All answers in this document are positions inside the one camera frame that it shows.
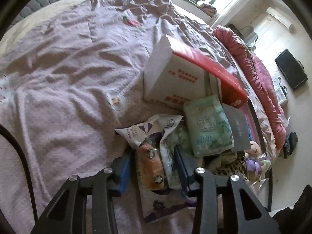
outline pink bed sheet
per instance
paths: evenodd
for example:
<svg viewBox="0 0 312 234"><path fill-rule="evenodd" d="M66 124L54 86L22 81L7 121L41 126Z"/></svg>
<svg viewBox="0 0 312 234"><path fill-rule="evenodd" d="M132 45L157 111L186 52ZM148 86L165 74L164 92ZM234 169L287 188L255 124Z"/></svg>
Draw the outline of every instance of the pink bed sheet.
<svg viewBox="0 0 312 234"><path fill-rule="evenodd" d="M252 54L252 62L248 59L245 46L235 33L226 27L218 26L213 30L214 35L230 51L243 70L248 82L258 96L275 138L276 147L281 149L286 139L286 129L283 127L278 114L284 115L278 105L271 76L262 61Z"/></svg>

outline bed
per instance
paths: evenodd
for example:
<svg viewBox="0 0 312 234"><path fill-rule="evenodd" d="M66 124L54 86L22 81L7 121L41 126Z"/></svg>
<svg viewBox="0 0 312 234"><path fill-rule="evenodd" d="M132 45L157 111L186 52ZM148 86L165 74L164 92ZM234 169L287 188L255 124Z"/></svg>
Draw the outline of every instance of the bed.
<svg viewBox="0 0 312 234"><path fill-rule="evenodd" d="M129 25L123 15L142 26ZM71 174L94 175L123 153L126 141L114 128L158 113L180 114L142 100L142 69L163 34L199 49L241 81L266 152L273 161L277 158L279 150L258 97L201 19L170 0L61 0L18 22L0 42L5 75L0 123L24 149L39 215ZM112 91L125 99L123 106L112 104ZM16 233L26 234L34 222L24 172L12 147L3 138L0 142L0 208ZM114 207L120 233L191 233L194 211L188 208L143 223L135 174Z"/></svg>

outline leopard print fabric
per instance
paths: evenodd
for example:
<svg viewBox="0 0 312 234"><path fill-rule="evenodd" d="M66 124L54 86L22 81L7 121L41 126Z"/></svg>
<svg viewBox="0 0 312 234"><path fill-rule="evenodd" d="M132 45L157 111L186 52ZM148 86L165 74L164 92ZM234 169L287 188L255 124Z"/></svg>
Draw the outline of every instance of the leopard print fabric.
<svg viewBox="0 0 312 234"><path fill-rule="evenodd" d="M236 174L239 177L241 177L245 182L248 182L248 179L245 175L245 171L246 171L245 157L240 156L236 158L232 163L217 169L216 171L213 172L213 174L226 177L230 177L231 175Z"/></svg>

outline green tissue package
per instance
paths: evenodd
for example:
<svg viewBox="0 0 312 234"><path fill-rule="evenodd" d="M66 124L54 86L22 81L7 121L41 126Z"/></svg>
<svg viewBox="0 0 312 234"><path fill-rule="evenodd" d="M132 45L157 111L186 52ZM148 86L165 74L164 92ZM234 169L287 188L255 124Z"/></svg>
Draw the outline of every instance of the green tissue package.
<svg viewBox="0 0 312 234"><path fill-rule="evenodd" d="M185 103L184 112L196 157L212 156L233 148L232 129L216 95Z"/></svg>

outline wrinkled fabric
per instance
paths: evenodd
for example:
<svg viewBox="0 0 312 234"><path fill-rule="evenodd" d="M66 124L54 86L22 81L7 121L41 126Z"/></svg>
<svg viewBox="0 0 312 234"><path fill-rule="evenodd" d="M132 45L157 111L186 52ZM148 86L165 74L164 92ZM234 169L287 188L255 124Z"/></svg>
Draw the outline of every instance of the wrinkled fabric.
<svg viewBox="0 0 312 234"><path fill-rule="evenodd" d="M143 101L142 69L163 34L239 76L212 29L179 15L169 0L87 0L34 27L0 59L12 89L0 123L25 152L39 215L70 175L94 175L123 154L126 140L116 127L180 114ZM2 137L0 143L0 208L17 234L29 234L34 221L24 172L12 147ZM119 233L191 233L194 211L187 208L143 223L135 170L113 202ZM87 233L90 207L89 200Z"/></svg>
<svg viewBox="0 0 312 234"><path fill-rule="evenodd" d="M249 83L257 94L269 118L269 122L275 138L276 147L278 149L281 149L285 143L286 130L281 124L280 119L278 118L278 113L280 109L276 109L274 103L272 102L273 99L276 104L277 99L275 99L275 93L273 94L270 88L270 85L273 84L273 82L271 77L268 78L268 72L265 66L258 58L254 60L256 56L252 55L252 59L255 63L255 67L253 67L252 62L248 59L246 55L245 46L240 42L238 37L231 29L223 26L218 26L213 31L213 33L234 56L241 69L243 70L244 74L246 75ZM266 87L266 84L269 80L270 83L267 85L267 87L270 93L268 93Z"/></svg>

